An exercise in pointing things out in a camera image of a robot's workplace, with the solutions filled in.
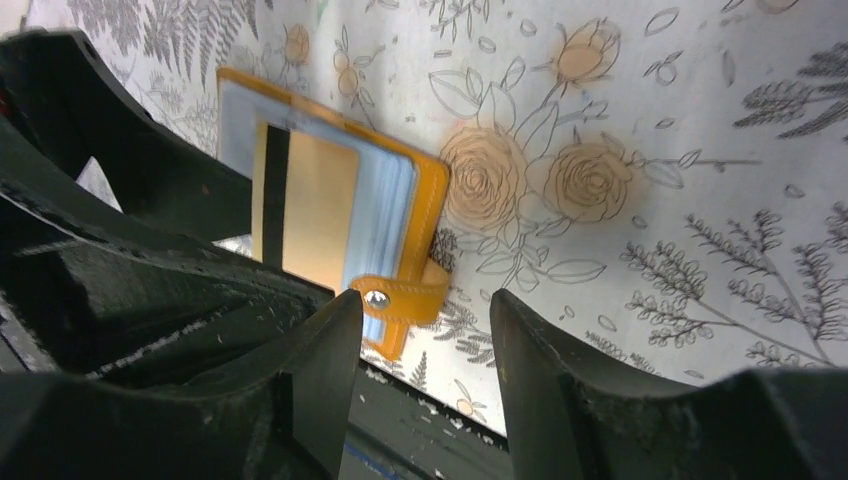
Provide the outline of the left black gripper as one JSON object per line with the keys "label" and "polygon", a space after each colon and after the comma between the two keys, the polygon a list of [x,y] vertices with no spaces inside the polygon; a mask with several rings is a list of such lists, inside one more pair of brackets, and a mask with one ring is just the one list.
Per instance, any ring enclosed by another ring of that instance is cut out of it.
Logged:
{"label": "left black gripper", "polygon": [[1,328],[37,370],[184,382],[330,292],[219,246],[248,180],[157,123],[79,30],[1,43]]}

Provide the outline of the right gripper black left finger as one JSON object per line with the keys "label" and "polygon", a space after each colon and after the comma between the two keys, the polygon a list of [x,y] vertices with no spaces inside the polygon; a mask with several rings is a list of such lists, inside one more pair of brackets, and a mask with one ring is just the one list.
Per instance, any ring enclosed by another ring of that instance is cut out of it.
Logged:
{"label": "right gripper black left finger", "polygon": [[131,390],[59,373],[1,378],[5,479],[334,479],[360,355],[348,290],[188,383]]}

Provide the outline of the floral patterned table mat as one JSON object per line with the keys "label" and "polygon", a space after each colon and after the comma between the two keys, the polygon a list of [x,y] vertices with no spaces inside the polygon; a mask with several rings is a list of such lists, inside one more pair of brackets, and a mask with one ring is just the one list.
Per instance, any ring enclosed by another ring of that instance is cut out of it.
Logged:
{"label": "floral patterned table mat", "polygon": [[437,321],[364,358],[504,427],[506,288],[649,373],[847,363],[843,1],[35,1],[213,152],[230,65],[439,156]]}

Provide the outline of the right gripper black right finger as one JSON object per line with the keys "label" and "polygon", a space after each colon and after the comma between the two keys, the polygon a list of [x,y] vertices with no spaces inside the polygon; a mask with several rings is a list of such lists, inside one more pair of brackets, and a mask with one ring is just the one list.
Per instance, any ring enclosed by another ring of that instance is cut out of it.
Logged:
{"label": "right gripper black right finger", "polygon": [[694,387],[604,354],[507,290],[490,323],[518,479],[847,475],[843,368],[754,368]]}

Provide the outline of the orange leather card holder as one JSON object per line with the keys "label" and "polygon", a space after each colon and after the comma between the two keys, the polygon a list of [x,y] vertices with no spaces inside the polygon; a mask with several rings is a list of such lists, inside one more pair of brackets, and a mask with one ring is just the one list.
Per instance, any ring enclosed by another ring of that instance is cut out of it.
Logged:
{"label": "orange leather card holder", "polygon": [[273,100],[301,108],[309,115],[326,120],[358,139],[411,162],[417,178],[401,230],[397,271],[389,276],[360,276],[348,288],[358,291],[362,298],[364,343],[384,359],[398,360],[408,331],[433,323],[447,295],[449,273],[429,256],[447,191],[449,175],[446,166],[430,155],[260,77],[232,67],[221,67],[217,70],[216,80],[218,95],[223,82],[234,82]]}

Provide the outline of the gold card black stripe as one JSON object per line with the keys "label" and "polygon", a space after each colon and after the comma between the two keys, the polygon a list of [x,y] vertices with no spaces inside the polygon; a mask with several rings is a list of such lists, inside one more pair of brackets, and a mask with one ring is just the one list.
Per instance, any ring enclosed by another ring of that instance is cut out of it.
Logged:
{"label": "gold card black stripe", "polygon": [[301,131],[257,127],[252,177],[252,255],[338,294],[359,155]]}

